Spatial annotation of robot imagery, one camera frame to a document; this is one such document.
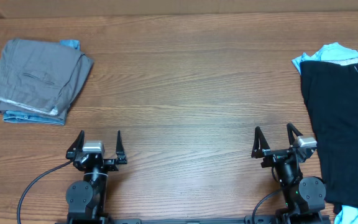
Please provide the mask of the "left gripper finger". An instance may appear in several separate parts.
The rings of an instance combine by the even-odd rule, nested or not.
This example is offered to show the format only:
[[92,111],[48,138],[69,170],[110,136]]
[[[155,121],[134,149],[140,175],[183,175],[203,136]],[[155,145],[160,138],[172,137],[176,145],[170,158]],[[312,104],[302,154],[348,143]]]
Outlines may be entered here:
[[117,132],[116,155],[118,164],[127,164],[127,157],[122,143],[121,132]]
[[78,152],[82,151],[85,141],[85,131],[81,130],[72,145],[67,149],[66,159],[73,160]]

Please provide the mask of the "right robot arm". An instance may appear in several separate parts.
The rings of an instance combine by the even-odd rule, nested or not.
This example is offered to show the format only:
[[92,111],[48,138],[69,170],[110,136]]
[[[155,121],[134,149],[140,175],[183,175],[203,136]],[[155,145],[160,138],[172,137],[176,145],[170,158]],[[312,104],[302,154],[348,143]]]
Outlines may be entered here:
[[[270,168],[273,179],[280,188],[265,196],[255,206],[250,221],[252,223],[329,223],[329,217],[321,215],[325,209],[326,187],[319,177],[304,177],[300,164],[306,162],[317,148],[313,137],[304,136],[296,127],[288,123],[289,148],[272,150],[260,127],[255,128],[254,145],[251,157],[262,159],[261,167]],[[276,210],[267,218],[257,216],[258,208],[269,198],[282,193],[285,208]]]

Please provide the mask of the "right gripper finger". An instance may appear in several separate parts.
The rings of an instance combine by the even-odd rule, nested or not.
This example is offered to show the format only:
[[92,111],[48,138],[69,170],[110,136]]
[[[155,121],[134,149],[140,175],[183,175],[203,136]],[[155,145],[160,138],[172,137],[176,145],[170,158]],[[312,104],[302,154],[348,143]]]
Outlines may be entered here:
[[296,137],[303,135],[292,123],[287,124],[287,134],[290,145],[294,144]]
[[271,148],[259,126],[255,128],[254,144],[251,152],[252,158],[262,158],[271,152]]

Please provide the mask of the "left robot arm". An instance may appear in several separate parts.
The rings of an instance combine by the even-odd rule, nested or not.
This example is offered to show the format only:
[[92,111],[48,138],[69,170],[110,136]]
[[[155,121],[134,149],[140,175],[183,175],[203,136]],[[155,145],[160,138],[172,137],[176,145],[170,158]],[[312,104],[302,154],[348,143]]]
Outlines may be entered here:
[[83,173],[83,180],[72,183],[66,191],[68,203],[67,223],[113,223],[104,211],[108,173],[127,164],[121,133],[117,133],[116,157],[106,159],[102,141],[85,141],[81,131],[68,148],[66,158]]

